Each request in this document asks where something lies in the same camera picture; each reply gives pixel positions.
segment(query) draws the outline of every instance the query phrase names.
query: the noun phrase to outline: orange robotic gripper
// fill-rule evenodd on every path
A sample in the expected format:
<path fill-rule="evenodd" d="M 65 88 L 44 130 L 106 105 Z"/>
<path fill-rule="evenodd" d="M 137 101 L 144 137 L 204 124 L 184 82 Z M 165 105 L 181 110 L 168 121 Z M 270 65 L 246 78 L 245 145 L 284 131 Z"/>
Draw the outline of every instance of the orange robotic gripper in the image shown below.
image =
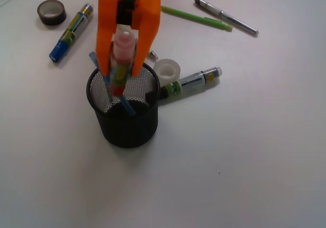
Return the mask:
<path fill-rule="evenodd" d="M 110 74 L 110 49 L 117 24 L 130 25 L 139 31 L 132 76 L 138 76 L 158 32 L 160 0 L 98 0 L 96 53 L 100 72 Z"/>

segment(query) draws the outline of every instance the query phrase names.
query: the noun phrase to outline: glue stick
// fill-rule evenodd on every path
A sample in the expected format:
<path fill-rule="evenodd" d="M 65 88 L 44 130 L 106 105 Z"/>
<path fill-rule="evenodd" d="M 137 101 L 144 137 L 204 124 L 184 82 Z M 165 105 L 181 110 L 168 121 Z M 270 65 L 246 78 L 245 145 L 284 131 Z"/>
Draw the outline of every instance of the glue stick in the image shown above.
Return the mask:
<path fill-rule="evenodd" d="M 116 32 L 110 60 L 110 88 L 115 97 L 122 97 L 134 60 L 135 37 L 130 32 Z"/>

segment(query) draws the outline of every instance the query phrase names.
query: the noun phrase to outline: clear tape roll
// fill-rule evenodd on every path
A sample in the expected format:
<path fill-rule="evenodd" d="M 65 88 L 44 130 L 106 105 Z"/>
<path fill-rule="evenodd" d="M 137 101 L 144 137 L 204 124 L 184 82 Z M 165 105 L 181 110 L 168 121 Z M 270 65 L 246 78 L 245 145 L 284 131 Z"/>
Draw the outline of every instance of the clear tape roll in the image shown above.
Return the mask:
<path fill-rule="evenodd" d="M 155 63 L 153 69 L 157 74 L 161 87 L 180 79 L 181 68 L 179 64 L 174 60 L 159 60 Z"/>

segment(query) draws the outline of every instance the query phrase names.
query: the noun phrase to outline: pink cap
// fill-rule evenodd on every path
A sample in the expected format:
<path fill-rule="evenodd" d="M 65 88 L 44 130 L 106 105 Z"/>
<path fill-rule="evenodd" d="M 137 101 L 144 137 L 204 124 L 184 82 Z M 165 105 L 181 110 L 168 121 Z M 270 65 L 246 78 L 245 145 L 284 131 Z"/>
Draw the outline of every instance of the pink cap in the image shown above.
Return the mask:
<path fill-rule="evenodd" d="M 114 35 L 113 54 L 116 60 L 132 60 L 136 41 L 133 33 L 117 31 Z"/>

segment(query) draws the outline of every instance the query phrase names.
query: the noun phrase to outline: tape roll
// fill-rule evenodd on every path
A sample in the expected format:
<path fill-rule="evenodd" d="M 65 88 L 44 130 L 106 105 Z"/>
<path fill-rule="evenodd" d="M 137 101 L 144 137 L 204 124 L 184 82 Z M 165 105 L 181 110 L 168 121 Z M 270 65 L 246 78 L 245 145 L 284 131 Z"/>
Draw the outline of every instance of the tape roll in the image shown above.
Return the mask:
<path fill-rule="evenodd" d="M 67 17 L 65 7 L 57 0 L 42 2 L 37 8 L 37 13 L 42 23 L 46 25 L 58 25 Z"/>
<path fill-rule="evenodd" d="M 159 79 L 160 86 L 166 86 L 180 79 L 180 66 L 171 59 L 162 59 L 154 65 L 154 71 Z"/>

